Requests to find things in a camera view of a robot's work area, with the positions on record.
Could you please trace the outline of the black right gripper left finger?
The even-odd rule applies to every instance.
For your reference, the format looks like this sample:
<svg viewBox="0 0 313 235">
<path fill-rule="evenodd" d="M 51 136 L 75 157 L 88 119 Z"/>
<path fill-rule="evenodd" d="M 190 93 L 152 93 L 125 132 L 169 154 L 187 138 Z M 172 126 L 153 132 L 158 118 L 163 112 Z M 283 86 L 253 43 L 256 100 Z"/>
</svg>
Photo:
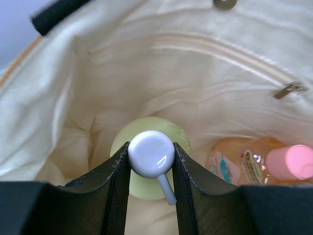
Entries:
<svg viewBox="0 0 313 235">
<path fill-rule="evenodd" d="M 59 235 L 122 235 L 129 198 L 130 165 L 124 143 L 112 157 L 63 187 Z"/>
</svg>

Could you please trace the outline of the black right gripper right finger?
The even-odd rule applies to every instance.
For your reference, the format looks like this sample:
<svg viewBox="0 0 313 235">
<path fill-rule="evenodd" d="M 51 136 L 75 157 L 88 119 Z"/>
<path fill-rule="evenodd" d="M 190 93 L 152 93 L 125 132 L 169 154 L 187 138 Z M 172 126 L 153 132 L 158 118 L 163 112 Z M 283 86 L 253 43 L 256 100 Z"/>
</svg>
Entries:
<svg viewBox="0 0 313 235">
<path fill-rule="evenodd" d="M 242 234 L 242 191 L 195 162 L 178 144 L 173 178 L 180 235 Z"/>
</svg>

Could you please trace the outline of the pink capped orange bottle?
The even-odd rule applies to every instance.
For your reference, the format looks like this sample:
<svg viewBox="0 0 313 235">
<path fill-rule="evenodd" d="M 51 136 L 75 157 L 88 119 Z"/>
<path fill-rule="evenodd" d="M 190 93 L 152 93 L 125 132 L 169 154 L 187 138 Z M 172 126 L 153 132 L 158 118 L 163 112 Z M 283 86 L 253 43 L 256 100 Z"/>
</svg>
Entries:
<svg viewBox="0 0 313 235">
<path fill-rule="evenodd" d="M 311 185 L 313 150 L 270 137 L 227 138 L 211 148 L 205 167 L 236 186 Z"/>
</svg>

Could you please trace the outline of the yellow-green pump bottle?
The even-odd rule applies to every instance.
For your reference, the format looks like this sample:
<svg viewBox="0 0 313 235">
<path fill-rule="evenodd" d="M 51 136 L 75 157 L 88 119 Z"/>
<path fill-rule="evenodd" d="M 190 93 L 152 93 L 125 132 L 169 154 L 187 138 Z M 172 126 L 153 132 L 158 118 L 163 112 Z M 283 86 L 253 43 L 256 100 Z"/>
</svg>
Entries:
<svg viewBox="0 0 313 235">
<path fill-rule="evenodd" d="M 142 200 L 166 199 L 169 205 L 174 205 L 177 202 L 172 173 L 174 144 L 191 154 L 190 140 L 184 130 L 163 118 L 138 118 L 117 134 L 110 154 L 126 142 L 129 142 L 127 154 L 131 167 L 130 195 Z"/>
</svg>

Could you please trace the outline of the tan canvas bag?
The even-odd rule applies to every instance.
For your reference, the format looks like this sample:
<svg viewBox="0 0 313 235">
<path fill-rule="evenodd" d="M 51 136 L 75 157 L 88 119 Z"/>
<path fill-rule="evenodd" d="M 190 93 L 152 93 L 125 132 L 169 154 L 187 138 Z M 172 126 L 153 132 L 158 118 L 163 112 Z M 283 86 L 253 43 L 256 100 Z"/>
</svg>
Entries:
<svg viewBox="0 0 313 235">
<path fill-rule="evenodd" d="M 138 118 L 180 126 L 205 170 L 226 138 L 313 144 L 310 0 L 59 0 L 32 23 L 0 81 L 3 235 L 58 235 L 59 187 Z M 273 97 L 291 82 L 309 90 Z M 235 187 L 242 235 L 312 234 L 313 184 Z M 176 204 L 129 193 L 124 235 L 179 235 Z"/>
</svg>

